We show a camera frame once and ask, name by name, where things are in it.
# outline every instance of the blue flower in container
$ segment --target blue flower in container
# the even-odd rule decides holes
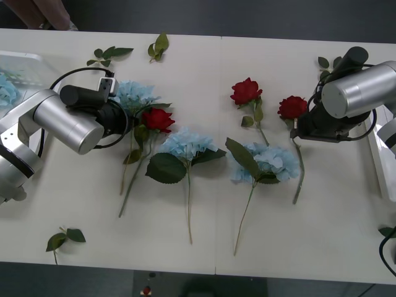
[[[18,89],[0,74],[0,108],[13,106],[18,97]]]
[[[145,86],[138,82],[125,80],[119,84],[117,95],[114,100],[120,103],[125,110],[134,114],[143,106],[148,106],[161,98],[154,97],[152,95],[153,90],[153,85]]]
[[[188,232],[192,244],[191,233],[191,202],[190,202],[190,171],[193,166],[225,156],[226,152],[217,148],[209,136],[191,133],[182,127],[179,132],[170,134],[159,147],[147,166],[146,175],[164,184],[180,182],[186,175],[188,180]]]

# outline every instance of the white table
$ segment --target white table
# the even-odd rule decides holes
[[[83,67],[96,48],[135,48],[114,63],[117,79],[156,85],[155,94],[173,102],[173,130],[189,126],[212,135],[223,149],[227,136],[261,141],[255,129],[239,126],[244,111],[229,98],[232,85],[249,76],[258,81],[267,137],[293,149],[277,116],[278,102],[290,95],[310,96],[318,79],[318,55],[331,59],[359,45],[170,36],[164,62],[150,65],[147,47],[155,35],[0,30],[0,37],[7,41],[0,50],[41,54],[61,72]],[[361,46],[372,64],[396,59],[396,45]],[[95,88],[98,76],[77,74],[69,82]],[[298,204],[291,203],[297,179],[260,185],[233,257],[249,185],[229,180],[225,159],[217,161],[216,170],[208,164],[193,172],[190,246],[185,183],[159,184],[145,177],[143,168],[119,219],[121,162],[128,141],[81,157],[53,140],[35,191],[24,202],[0,207],[0,260],[53,264],[46,242],[59,226],[70,226],[83,230],[87,244],[63,246],[61,265],[396,283],[377,254],[382,239],[377,227],[396,223],[396,206],[381,199],[368,142],[300,143],[306,178]],[[389,262],[391,246],[385,250]]]

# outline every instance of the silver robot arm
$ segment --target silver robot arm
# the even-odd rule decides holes
[[[354,117],[381,105],[396,114],[396,62],[388,61],[324,85],[322,102],[334,118]],[[396,119],[377,135],[396,154]]]
[[[110,81],[106,94],[115,96],[115,79],[101,78],[98,88],[101,81],[106,86]],[[26,198],[22,186],[43,166],[42,159],[29,148],[29,138],[41,128],[80,155],[94,149],[108,132],[94,115],[66,108],[56,92],[37,92],[0,119],[0,204]]]

